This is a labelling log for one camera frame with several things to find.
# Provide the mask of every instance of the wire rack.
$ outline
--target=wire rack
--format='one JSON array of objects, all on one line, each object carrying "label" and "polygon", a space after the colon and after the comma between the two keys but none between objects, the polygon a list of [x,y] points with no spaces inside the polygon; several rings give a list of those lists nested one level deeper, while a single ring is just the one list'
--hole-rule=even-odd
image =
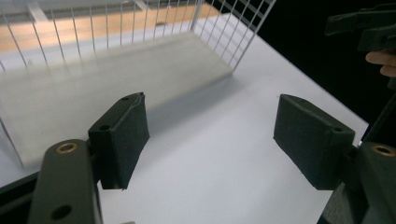
[{"label": "wire rack", "polygon": [[233,69],[276,0],[0,3],[0,73],[195,32]]}]

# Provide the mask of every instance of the white tabletop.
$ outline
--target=white tabletop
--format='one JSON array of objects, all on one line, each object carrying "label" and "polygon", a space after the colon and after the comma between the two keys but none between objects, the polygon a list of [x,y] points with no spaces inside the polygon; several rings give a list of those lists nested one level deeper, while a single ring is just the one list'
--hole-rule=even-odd
[{"label": "white tabletop", "polygon": [[[367,127],[255,37],[232,77],[148,113],[129,188],[100,190],[104,222],[316,223],[331,192],[315,190],[273,140],[280,93],[344,122],[355,144]],[[33,172],[11,154],[0,150],[1,185]]]}]

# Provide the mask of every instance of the wooden surface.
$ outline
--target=wooden surface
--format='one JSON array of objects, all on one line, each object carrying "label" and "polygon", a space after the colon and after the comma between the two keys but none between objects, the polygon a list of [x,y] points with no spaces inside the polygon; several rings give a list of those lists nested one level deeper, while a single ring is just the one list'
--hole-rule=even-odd
[{"label": "wooden surface", "polygon": [[[55,20],[61,44],[76,42],[83,39],[92,39],[131,32],[133,29],[141,30],[154,26],[173,24],[174,22],[190,21],[193,18],[195,6],[169,7],[159,10],[111,13],[91,17],[76,17]],[[218,15],[218,11],[208,4],[202,6],[199,18]],[[20,49],[39,48],[39,42],[35,35],[35,28],[43,47],[58,45],[54,21],[38,21],[35,28],[31,22],[11,23],[10,28],[15,36]],[[0,26],[0,52],[17,50],[11,32],[6,25]]]}]

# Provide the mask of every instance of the finger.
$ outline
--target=finger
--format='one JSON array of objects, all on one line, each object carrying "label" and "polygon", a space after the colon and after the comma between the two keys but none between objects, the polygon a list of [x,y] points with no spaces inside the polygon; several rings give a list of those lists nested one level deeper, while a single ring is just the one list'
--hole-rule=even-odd
[{"label": "finger", "polygon": [[366,61],[396,67],[396,56],[384,51],[372,51],[366,55]]},{"label": "finger", "polygon": [[384,65],[379,72],[387,77],[396,77],[396,67],[393,66]]}]

